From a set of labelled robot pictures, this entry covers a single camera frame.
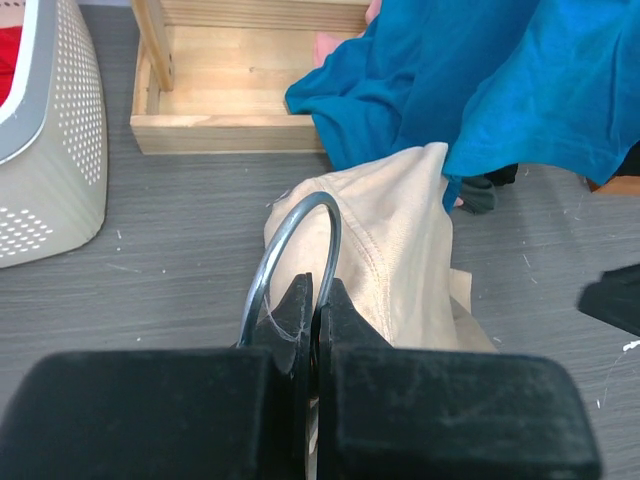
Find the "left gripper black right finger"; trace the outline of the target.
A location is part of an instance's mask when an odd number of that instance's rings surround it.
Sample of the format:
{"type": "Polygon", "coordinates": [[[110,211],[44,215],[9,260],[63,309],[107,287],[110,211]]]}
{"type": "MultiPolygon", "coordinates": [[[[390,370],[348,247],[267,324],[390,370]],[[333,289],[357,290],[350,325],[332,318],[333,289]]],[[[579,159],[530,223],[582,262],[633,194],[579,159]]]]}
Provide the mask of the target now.
{"type": "Polygon", "coordinates": [[[542,357],[401,349],[335,280],[317,340],[321,479],[596,479],[568,372],[542,357]]]}

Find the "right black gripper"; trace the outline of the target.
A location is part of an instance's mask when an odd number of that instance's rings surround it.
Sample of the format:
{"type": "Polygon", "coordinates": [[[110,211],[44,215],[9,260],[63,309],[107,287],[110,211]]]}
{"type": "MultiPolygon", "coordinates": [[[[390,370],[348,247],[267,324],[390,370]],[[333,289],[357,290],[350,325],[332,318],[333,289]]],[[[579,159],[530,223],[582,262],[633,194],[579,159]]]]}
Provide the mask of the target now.
{"type": "Polygon", "coordinates": [[[595,319],[632,335],[639,335],[640,266],[606,271],[598,281],[581,292],[577,309],[595,319]]]}

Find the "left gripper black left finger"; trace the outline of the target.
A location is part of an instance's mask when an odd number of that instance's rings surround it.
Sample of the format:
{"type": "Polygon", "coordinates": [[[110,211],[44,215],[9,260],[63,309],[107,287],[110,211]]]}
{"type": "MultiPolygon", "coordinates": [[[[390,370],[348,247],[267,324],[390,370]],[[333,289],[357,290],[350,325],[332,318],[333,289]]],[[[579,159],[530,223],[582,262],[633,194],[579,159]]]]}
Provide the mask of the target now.
{"type": "Polygon", "coordinates": [[[248,346],[42,358],[2,418],[2,477],[305,478],[312,294],[296,276],[248,346]]]}

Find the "beige t shirt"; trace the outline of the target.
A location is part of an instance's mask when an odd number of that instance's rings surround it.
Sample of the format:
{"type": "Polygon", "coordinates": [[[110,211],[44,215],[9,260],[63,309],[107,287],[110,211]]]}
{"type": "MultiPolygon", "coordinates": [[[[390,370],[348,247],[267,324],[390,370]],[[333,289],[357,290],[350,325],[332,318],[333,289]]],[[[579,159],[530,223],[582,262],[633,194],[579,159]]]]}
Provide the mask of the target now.
{"type": "Polygon", "coordinates": [[[309,178],[273,203],[264,239],[302,199],[326,192],[341,214],[336,277],[379,335],[394,347],[493,353],[470,313],[472,277],[450,266],[446,153],[430,143],[309,178]]]}

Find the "clear grey hanger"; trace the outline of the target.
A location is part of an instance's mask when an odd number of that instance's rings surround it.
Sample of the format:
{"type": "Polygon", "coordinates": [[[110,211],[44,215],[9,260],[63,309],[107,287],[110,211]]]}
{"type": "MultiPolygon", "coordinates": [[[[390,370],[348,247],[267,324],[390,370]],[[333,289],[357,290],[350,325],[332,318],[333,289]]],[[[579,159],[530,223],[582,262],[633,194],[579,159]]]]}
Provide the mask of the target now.
{"type": "Polygon", "coordinates": [[[253,343],[260,313],[273,315],[275,304],[284,299],[285,282],[298,274],[311,276],[311,319],[319,319],[337,271],[341,241],[341,212],[329,193],[315,191],[296,199],[290,192],[273,202],[264,253],[243,307],[239,347],[253,343]]]}

